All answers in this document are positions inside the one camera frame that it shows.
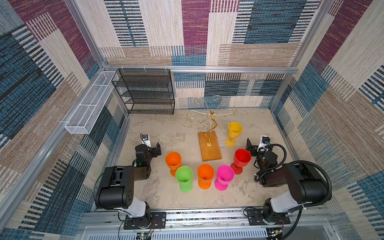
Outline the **red wine glass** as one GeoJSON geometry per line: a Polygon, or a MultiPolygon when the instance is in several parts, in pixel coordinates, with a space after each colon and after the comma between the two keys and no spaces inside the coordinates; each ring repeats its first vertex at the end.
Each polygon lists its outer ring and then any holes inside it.
{"type": "Polygon", "coordinates": [[[235,175],[240,175],[245,167],[252,159],[251,153],[245,149],[238,149],[234,155],[234,162],[231,168],[234,170],[235,175]]]}

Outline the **orange wine glass front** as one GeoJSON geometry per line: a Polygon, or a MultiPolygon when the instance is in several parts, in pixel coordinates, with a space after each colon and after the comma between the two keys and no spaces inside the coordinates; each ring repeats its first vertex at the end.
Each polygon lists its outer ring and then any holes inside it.
{"type": "Polygon", "coordinates": [[[176,176],[176,171],[182,165],[182,157],[177,152],[170,152],[166,155],[165,158],[166,164],[170,169],[170,173],[173,177],[176,176]]]}

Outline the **orange wine glass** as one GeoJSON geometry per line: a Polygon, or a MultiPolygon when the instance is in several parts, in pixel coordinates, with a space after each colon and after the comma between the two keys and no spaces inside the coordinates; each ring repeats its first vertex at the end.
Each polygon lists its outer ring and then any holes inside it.
{"type": "Polygon", "coordinates": [[[215,176],[214,168],[209,164],[202,164],[198,168],[198,185],[201,189],[207,190],[211,187],[212,179],[215,176]]]}
{"type": "Polygon", "coordinates": [[[182,165],[182,157],[177,152],[170,152],[166,155],[165,158],[166,164],[170,169],[170,173],[173,177],[176,176],[176,171],[182,165]]]}

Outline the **yellow wine glass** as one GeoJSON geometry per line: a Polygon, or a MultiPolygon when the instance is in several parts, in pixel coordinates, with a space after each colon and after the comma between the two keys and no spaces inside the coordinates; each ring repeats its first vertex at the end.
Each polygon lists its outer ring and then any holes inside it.
{"type": "Polygon", "coordinates": [[[228,135],[229,137],[226,139],[225,141],[225,144],[227,147],[235,147],[236,146],[236,138],[238,138],[242,131],[243,131],[243,127],[241,124],[237,123],[237,122],[232,122],[230,123],[231,125],[231,130],[228,131],[228,135]]]}

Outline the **green wine glass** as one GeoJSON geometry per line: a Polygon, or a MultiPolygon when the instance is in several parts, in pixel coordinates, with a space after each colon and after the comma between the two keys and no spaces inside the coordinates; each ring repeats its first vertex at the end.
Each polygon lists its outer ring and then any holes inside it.
{"type": "Polygon", "coordinates": [[[187,166],[182,166],[176,171],[176,179],[179,182],[180,190],[188,193],[193,189],[193,171],[187,166]]]}

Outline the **pink wine glass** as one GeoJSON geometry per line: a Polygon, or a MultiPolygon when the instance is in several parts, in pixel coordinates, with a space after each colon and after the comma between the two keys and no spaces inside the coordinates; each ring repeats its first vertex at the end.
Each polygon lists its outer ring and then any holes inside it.
{"type": "Polygon", "coordinates": [[[215,188],[219,191],[225,191],[229,184],[235,178],[234,170],[228,165],[222,165],[217,169],[217,178],[215,188]]]}

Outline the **orange wine glass back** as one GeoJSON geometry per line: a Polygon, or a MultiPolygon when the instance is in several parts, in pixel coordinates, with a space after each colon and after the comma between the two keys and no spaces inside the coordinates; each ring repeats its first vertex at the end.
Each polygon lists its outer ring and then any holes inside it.
{"type": "Polygon", "coordinates": [[[212,179],[215,176],[214,168],[209,164],[202,164],[198,168],[198,185],[201,189],[207,190],[211,187],[212,179]]]}

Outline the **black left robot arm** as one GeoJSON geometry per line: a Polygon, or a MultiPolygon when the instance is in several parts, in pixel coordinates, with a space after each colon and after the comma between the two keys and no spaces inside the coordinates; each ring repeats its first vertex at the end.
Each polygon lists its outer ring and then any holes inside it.
{"type": "Polygon", "coordinates": [[[108,167],[100,175],[101,181],[95,193],[98,209],[118,210],[127,214],[125,227],[147,229],[154,225],[147,202],[134,196],[134,183],[147,180],[151,175],[151,161],[161,155],[161,145],[151,148],[145,144],[135,147],[136,159],[130,166],[108,167]]]}

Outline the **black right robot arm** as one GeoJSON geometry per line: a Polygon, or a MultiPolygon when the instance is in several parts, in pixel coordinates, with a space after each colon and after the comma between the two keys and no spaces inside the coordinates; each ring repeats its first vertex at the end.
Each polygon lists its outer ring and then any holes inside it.
{"type": "Polygon", "coordinates": [[[264,188],[288,186],[283,194],[267,199],[260,211],[248,212],[249,219],[260,219],[265,225],[279,224],[289,213],[322,205],[332,198],[332,182],[325,170],[309,161],[286,163],[287,150],[272,144],[268,136],[262,136],[258,146],[247,140],[246,149],[256,158],[256,183],[264,188]]]}

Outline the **black mesh shelf rack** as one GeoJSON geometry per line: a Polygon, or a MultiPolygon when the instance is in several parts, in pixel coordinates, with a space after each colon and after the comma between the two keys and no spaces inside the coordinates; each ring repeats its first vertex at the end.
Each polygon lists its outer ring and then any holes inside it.
{"type": "Polygon", "coordinates": [[[129,114],[174,113],[175,95],[170,70],[118,69],[112,83],[129,114]]]}

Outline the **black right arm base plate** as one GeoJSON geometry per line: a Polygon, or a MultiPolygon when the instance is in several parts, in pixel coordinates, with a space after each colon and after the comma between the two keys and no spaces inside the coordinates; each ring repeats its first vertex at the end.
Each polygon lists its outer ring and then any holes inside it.
{"type": "Polygon", "coordinates": [[[250,226],[289,225],[291,220],[286,213],[264,211],[260,208],[246,208],[244,211],[250,226]]]}

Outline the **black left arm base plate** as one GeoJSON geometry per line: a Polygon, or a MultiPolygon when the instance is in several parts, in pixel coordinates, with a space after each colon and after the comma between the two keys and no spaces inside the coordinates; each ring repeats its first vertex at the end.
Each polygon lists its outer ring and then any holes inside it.
{"type": "Polygon", "coordinates": [[[150,229],[155,226],[155,229],[164,229],[166,227],[167,213],[166,212],[153,212],[145,214],[140,218],[126,217],[124,221],[124,230],[139,230],[150,229]]]}

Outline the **white mesh wall basket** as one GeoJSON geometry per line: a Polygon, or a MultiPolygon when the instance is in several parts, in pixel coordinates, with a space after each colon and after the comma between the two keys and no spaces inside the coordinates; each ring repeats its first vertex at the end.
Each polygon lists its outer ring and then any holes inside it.
{"type": "Polygon", "coordinates": [[[112,71],[103,71],[98,75],[65,125],[65,129],[70,134],[88,135],[91,133],[114,89],[112,81],[116,77],[116,73],[112,71]]]}

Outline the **aluminium front rail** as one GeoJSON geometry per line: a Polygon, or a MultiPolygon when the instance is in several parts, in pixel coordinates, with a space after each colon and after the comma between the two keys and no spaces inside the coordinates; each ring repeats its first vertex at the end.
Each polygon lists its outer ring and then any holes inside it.
{"type": "Polygon", "coordinates": [[[274,225],[255,218],[260,208],[192,208],[152,210],[155,227],[134,228],[126,214],[100,210],[85,213],[77,240],[280,240],[293,225],[289,240],[340,240],[338,229],[324,206],[307,208],[299,217],[286,214],[274,225]]]}

